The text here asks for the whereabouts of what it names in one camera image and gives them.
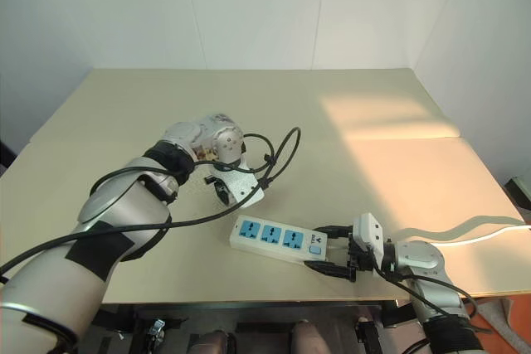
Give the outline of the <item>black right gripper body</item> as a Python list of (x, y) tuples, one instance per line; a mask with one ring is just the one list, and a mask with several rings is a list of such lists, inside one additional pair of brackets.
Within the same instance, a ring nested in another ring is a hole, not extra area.
[(356, 276), (358, 271), (373, 271), (373, 257), (370, 246), (353, 232), (348, 236), (347, 269), (349, 276)]

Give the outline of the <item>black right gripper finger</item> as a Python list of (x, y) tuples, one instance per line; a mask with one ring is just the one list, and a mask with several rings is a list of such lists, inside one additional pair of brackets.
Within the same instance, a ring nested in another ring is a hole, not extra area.
[(306, 260), (304, 265), (329, 277), (356, 282), (356, 270), (349, 266), (342, 266), (328, 261)]
[(326, 234), (329, 239), (334, 240), (339, 238), (348, 238), (353, 232), (353, 227), (350, 225), (327, 225), (314, 228), (314, 231)]

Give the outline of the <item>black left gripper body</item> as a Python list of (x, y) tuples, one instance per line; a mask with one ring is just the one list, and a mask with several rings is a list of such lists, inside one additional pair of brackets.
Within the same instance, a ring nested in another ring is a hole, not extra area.
[(220, 202), (225, 206), (229, 206), (231, 204), (231, 195), (227, 185), (224, 182), (214, 182), (214, 188)]

